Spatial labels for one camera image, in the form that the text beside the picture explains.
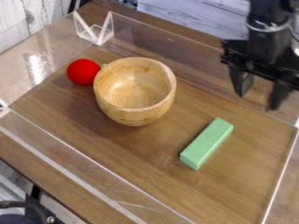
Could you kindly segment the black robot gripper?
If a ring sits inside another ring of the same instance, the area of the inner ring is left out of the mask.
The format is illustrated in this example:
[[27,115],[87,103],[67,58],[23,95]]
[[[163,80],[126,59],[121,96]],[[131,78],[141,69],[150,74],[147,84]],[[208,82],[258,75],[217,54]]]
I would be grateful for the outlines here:
[[284,101],[299,85],[299,56],[293,48],[294,34],[289,25],[269,29],[249,29],[248,39],[222,42],[222,62],[236,94],[245,97],[254,85],[254,76],[273,82],[268,109],[280,110]]

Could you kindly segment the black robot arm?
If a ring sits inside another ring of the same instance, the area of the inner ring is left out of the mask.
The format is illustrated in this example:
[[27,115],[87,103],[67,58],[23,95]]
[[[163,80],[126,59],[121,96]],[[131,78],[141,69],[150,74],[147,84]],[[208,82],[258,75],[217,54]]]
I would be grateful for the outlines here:
[[289,94],[299,91],[299,55],[293,48],[293,22],[299,14],[299,0],[250,0],[246,40],[222,42],[221,62],[229,66],[234,91],[244,97],[254,77],[274,82],[268,109],[280,110]]

